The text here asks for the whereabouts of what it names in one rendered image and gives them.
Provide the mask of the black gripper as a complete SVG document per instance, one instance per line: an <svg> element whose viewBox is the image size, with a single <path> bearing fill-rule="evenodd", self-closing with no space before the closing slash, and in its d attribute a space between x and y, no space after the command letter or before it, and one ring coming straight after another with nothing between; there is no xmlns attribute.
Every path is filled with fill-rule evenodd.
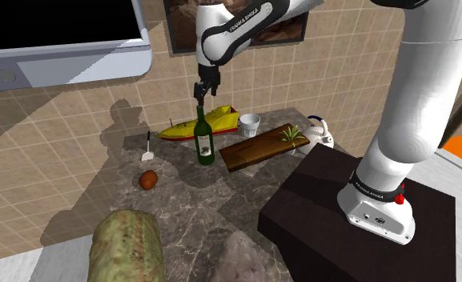
<svg viewBox="0 0 462 282"><path fill-rule="evenodd" d="M207 84L211 85L211 95L216 96L220 85L220 72L218 66L198 65L200 82L194 84L194 97L199 106L204 105L204 96L207 93Z"/></svg>

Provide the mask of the yellow and red toy boat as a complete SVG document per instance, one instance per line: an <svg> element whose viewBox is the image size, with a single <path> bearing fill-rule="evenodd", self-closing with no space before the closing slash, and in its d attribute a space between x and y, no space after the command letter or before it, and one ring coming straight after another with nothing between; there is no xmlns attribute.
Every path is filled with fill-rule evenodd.
<svg viewBox="0 0 462 282"><path fill-rule="evenodd" d="M211 126L214 135L237 131L239 112L232 106L221 106L205 114L205 120ZM190 120L168 127L158 134L160 139L184 141L194 138L197 120Z"/></svg>

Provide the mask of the green wine bottle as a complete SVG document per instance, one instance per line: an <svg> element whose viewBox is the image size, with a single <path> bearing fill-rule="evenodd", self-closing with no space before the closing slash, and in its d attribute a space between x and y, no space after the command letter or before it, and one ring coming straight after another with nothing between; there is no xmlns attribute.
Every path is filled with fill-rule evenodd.
<svg viewBox="0 0 462 282"><path fill-rule="evenodd" d="M198 105L196 110L198 118L194 128L194 137L198 161L201 165L208 166L215 161L212 129L210 124L205 120L203 107Z"/></svg>

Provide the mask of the white cup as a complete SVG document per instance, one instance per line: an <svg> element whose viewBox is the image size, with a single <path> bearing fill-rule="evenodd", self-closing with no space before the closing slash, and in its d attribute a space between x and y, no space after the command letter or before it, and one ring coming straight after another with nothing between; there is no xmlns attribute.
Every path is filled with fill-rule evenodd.
<svg viewBox="0 0 462 282"><path fill-rule="evenodd" d="M240 128L242 133L247 138L252 138L256 136L260 117L256 114L245 114L239 117Z"/></svg>

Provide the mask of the brown wooden cutting board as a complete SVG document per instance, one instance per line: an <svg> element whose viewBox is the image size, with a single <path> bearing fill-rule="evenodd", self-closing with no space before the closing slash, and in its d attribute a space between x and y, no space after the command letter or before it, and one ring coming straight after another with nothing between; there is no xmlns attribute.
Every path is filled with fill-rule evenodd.
<svg viewBox="0 0 462 282"><path fill-rule="evenodd" d="M283 135L279 133L282 130L287 130L288 127L294 126L287 123L276 129L221 149L219 153L227 166L227 170L229 172L238 171L309 144L309 140L306 137L304 139L297 139L296 147L291 147L289 143L282 142Z"/></svg>

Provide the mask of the small green plant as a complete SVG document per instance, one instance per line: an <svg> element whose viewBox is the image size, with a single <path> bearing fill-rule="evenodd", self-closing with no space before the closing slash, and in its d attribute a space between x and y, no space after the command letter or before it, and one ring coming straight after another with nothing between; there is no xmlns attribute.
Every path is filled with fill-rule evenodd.
<svg viewBox="0 0 462 282"><path fill-rule="evenodd" d="M283 135L281 141L289 143L291 147L296 147L297 139L304 139L304 136L301 134L298 126L288 127L287 130L282 130L279 134Z"/></svg>

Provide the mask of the brown round fruit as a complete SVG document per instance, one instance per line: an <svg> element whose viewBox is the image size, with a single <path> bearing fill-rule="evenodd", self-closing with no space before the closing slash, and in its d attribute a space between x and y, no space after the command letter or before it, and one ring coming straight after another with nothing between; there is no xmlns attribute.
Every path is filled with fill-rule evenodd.
<svg viewBox="0 0 462 282"><path fill-rule="evenodd" d="M156 174L155 171L148 170L143 172L139 176L139 185L143 190L150 190L155 187L155 185L158 182L158 175Z"/></svg>

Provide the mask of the white appliance with black screen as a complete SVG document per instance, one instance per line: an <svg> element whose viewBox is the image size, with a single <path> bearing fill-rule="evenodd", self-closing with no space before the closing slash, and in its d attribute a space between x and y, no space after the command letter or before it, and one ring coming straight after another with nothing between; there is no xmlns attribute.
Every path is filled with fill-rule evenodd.
<svg viewBox="0 0 462 282"><path fill-rule="evenodd" d="M0 92L146 74L140 0L0 0Z"/></svg>

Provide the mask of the grey-purple rock-like lump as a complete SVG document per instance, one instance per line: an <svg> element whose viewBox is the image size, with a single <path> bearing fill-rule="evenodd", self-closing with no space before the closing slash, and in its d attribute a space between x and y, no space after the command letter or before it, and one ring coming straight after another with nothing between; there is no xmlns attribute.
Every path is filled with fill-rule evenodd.
<svg viewBox="0 0 462 282"><path fill-rule="evenodd" d="M256 244L242 231L223 242L209 282L267 282Z"/></svg>

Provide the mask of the green-brown mottled cylinder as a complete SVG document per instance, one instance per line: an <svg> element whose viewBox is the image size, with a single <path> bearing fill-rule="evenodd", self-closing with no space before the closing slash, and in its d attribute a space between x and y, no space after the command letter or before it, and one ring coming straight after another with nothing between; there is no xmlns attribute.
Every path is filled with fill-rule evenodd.
<svg viewBox="0 0 462 282"><path fill-rule="evenodd" d="M156 218L127 209L101 221L92 237L86 282L166 282Z"/></svg>

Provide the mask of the dark robot stand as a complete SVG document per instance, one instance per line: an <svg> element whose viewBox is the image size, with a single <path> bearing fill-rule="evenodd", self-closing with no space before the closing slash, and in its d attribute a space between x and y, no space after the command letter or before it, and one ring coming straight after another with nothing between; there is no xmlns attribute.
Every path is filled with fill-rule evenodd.
<svg viewBox="0 0 462 282"><path fill-rule="evenodd" d="M456 282L456 200L404 180L416 232L400 245L348 222L336 196L359 164L315 146L259 213L294 282Z"/></svg>

